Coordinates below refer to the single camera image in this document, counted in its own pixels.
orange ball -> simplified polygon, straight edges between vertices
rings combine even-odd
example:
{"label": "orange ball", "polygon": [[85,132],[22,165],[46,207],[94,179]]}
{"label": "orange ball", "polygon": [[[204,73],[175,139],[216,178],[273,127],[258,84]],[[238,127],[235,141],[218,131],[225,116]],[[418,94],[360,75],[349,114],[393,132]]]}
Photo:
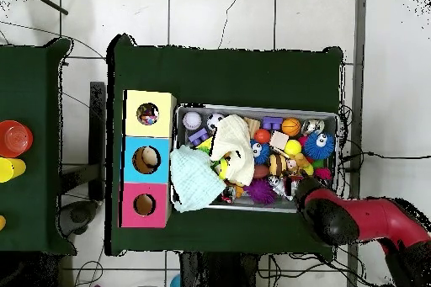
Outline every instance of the orange ball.
{"label": "orange ball", "polygon": [[254,134],[254,140],[258,143],[268,143],[271,140],[271,134],[268,130],[259,129]]}
{"label": "orange ball", "polygon": [[283,121],[281,130],[289,136],[296,136],[301,131],[301,122],[295,118],[288,118]]}

soccer ball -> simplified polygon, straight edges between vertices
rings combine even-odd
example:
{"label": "soccer ball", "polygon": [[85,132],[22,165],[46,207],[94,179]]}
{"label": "soccer ball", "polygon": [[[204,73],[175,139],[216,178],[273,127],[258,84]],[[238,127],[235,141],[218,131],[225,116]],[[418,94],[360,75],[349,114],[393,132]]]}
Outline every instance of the soccer ball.
{"label": "soccer ball", "polygon": [[214,133],[214,131],[216,131],[216,127],[219,123],[220,120],[224,119],[225,116],[222,114],[211,114],[210,116],[208,116],[208,118],[206,119],[206,124],[208,126],[208,129],[211,131],[211,133]]}

shape sorter box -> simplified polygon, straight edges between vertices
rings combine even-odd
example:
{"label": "shape sorter box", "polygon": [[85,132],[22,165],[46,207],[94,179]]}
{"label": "shape sorter box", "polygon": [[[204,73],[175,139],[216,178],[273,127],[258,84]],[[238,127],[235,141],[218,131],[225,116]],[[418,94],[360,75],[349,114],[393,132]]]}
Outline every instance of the shape sorter box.
{"label": "shape sorter box", "polygon": [[[126,136],[171,137],[173,110],[177,103],[177,99],[171,93],[125,90],[123,103],[125,103],[125,131],[123,132]],[[143,104],[152,104],[157,108],[158,119],[151,125],[143,125],[138,120],[137,111]]]}
{"label": "shape sorter box", "polygon": [[[164,228],[172,210],[168,190],[165,183],[125,183],[121,227]],[[136,210],[136,199],[143,194],[152,199],[152,211],[148,215],[141,215]]]}
{"label": "shape sorter box", "polygon": [[[158,164],[152,173],[141,173],[133,166],[135,152],[141,147],[151,147],[156,151]],[[156,137],[125,137],[125,183],[168,183],[169,152],[171,139]]]}

circular hole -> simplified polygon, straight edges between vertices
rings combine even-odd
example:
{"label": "circular hole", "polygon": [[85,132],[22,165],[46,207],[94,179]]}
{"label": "circular hole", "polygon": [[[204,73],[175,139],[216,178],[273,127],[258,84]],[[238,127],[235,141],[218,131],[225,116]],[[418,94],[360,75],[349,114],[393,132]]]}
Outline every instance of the circular hole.
{"label": "circular hole", "polygon": [[154,147],[139,147],[133,154],[131,162],[135,170],[139,173],[154,173],[160,166],[160,154]]}
{"label": "circular hole", "polygon": [[136,117],[143,125],[155,124],[158,120],[158,108],[153,103],[142,104],[136,111]]}
{"label": "circular hole", "polygon": [[133,208],[139,215],[150,215],[156,209],[156,200],[150,194],[140,194],[133,201]]}

green table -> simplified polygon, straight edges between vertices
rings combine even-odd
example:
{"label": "green table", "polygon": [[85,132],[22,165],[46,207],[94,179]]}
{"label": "green table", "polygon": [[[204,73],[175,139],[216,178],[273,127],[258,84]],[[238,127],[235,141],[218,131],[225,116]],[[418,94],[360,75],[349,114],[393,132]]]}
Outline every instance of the green table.
{"label": "green table", "polygon": [[33,146],[19,158],[25,173],[0,183],[2,251],[75,253],[57,229],[59,189],[59,73],[71,45],[55,39],[43,47],[0,46],[0,121],[17,120],[33,132]]}
{"label": "green table", "polygon": [[113,181],[106,189],[107,254],[167,249],[332,256],[332,249],[312,238],[298,214],[210,209],[180,214],[173,210],[164,229],[119,228],[117,220],[123,90],[169,92],[180,103],[337,113],[343,59],[339,48],[307,52],[139,47],[129,36],[118,35],[109,45],[107,58],[106,168],[107,179]]}

